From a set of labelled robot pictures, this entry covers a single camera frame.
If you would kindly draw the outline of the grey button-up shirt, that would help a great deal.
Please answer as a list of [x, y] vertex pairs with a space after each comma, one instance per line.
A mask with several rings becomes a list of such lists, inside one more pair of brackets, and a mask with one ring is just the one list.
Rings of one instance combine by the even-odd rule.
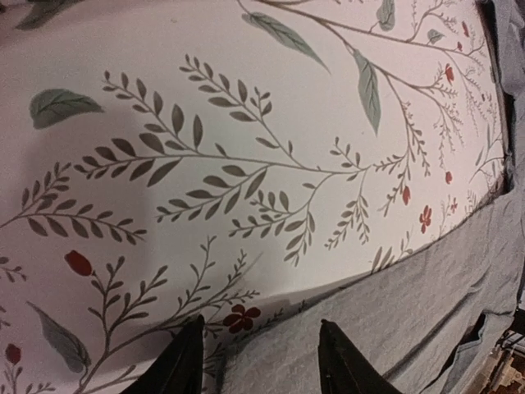
[[507, 191], [402, 262], [232, 346], [220, 392], [321, 393], [325, 319], [400, 393], [464, 393], [501, 337], [523, 328], [524, 4], [479, 8], [508, 117]]

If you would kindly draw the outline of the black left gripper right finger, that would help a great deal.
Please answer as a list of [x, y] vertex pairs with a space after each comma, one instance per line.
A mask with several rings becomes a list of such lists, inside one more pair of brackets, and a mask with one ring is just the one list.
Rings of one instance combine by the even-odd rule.
[[319, 332], [319, 373], [322, 394], [400, 394], [373, 368], [341, 328], [325, 319]]

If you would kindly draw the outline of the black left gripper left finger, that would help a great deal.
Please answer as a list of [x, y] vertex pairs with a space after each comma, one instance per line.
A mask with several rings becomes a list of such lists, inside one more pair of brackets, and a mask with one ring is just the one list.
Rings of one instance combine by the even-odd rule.
[[203, 385], [204, 317], [188, 322], [151, 366], [121, 394], [193, 394]]

